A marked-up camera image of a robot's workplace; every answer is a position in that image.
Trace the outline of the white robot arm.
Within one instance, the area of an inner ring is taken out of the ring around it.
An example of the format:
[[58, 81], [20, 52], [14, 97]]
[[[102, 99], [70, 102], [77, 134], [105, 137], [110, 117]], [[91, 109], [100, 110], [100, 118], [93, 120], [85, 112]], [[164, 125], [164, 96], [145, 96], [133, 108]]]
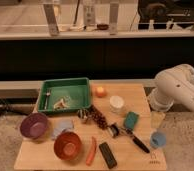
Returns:
[[151, 126], [157, 129], [175, 102], [194, 112], [194, 67], [180, 64], [156, 74], [155, 88], [147, 96], [151, 113]]

